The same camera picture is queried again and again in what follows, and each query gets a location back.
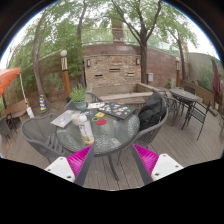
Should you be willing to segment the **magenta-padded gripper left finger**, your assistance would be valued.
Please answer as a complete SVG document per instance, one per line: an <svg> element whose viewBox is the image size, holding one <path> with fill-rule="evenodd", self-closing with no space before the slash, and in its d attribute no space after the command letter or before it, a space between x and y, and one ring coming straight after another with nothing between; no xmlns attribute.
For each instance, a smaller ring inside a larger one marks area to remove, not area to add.
<svg viewBox="0 0 224 224"><path fill-rule="evenodd" d="M94 157L94 146L87 146L69 157L58 157L46 171L82 186Z"/></svg>

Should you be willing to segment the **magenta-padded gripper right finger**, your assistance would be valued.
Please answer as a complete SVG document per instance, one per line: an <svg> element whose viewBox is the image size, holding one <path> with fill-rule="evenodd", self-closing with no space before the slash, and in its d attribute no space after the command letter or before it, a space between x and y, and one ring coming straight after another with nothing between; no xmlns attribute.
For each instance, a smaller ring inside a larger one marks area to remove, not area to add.
<svg viewBox="0 0 224 224"><path fill-rule="evenodd" d="M132 154L145 185L183 169L168 154L158 155L136 144L132 145Z"/></svg>

